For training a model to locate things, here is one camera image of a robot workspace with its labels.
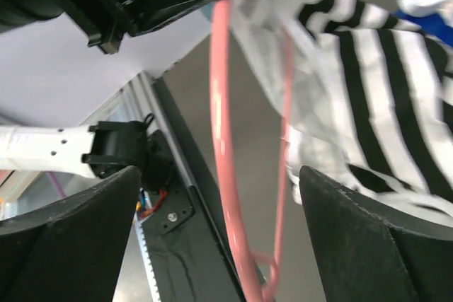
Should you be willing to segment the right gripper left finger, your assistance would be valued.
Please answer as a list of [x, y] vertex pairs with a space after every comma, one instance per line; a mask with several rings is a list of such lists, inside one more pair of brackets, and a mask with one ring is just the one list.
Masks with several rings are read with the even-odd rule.
[[2, 301], [111, 301], [140, 188], [128, 167], [1, 222]]

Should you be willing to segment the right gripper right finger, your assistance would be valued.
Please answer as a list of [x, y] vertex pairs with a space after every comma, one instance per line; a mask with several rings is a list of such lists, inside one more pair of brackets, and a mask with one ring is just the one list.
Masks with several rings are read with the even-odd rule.
[[452, 300], [452, 228], [307, 166], [299, 191], [327, 301]]

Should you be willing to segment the pink hanger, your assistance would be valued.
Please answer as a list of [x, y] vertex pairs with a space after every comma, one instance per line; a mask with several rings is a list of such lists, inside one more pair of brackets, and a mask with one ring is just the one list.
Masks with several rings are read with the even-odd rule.
[[284, 111], [280, 137], [280, 169], [278, 180], [275, 241], [273, 255], [254, 253], [250, 250], [243, 223], [231, 134], [229, 111], [229, 24], [231, 0], [219, 0], [212, 11], [210, 40], [210, 119], [215, 163], [219, 180], [222, 211], [229, 247], [247, 301], [272, 301], [280, 280], [282, 235], [285, 217], [287, 187], [288, 124], [292, 96], [293, 47], [285, 39]]

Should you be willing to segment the black white striped tank top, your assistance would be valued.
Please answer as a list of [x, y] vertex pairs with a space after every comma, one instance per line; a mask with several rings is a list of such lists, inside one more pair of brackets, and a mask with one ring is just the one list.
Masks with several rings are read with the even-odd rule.
[[367, 197], [452, 225], [452, 49], [362, 0], [232, 0], [231, 27], [271, 105], [284, 110], [287, 174], [304, 166]]

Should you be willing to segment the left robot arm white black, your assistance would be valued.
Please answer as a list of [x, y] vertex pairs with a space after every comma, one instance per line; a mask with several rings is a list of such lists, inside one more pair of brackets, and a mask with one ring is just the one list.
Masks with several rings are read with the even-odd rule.
[[[159, 30], [215, 0], [1, 0], [1, 31], [67, 14], [87, 35], [88, 46], [115, 54], [124, 36]], [[99, 122], [72, 128], [2, 127], [4, 170], [55, 171], [104, 179], [134, 166], [142, 186], [156, 192], [174, 172], [147, 130], [154, 121]]]

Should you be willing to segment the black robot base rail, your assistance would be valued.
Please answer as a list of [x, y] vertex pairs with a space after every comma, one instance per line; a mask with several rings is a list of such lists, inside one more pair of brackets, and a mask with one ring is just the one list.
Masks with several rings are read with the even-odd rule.
[[147, 100], [173, 154], [191, 209], [188, 218], [160, 234], [159, 223], [142, 225], [161, 301], [244, 301], [222, 216], [219, 189], [171, 92], [162, 79], [143, 79]]

